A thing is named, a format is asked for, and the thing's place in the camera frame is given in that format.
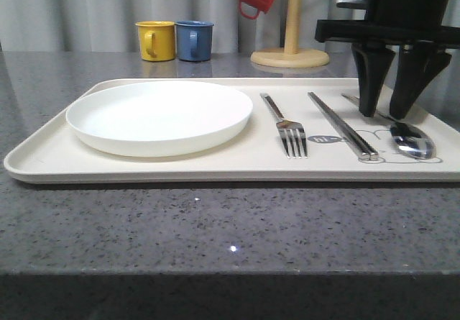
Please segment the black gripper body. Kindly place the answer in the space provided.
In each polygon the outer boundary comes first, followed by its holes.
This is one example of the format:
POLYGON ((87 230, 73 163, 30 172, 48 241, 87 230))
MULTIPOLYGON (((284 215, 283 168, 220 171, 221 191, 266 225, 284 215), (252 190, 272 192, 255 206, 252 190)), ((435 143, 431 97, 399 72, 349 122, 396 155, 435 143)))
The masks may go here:
POLYGON ((381 42, 413 45, 430 42, 441 47, 459 46, 459 28, 443 26, 449 0, 358 0, 338 3, 347 9, 363 9, 363 19, 319 19, 319 42, 381 42))

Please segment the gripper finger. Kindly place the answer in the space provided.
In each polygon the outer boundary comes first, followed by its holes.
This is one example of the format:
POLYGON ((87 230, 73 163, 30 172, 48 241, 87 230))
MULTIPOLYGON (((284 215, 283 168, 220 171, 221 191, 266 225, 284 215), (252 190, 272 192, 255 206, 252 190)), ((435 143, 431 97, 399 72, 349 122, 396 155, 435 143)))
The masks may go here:
POLYGON ((404 119, 427 85, 451 62, 451 54, 434 43, 405 45, 399 53, 390 115, 404 119))
POLYGON ((352 43, 351 51, 359 79, 359 111, 373 117, 395 52, 384 45, 352 43))

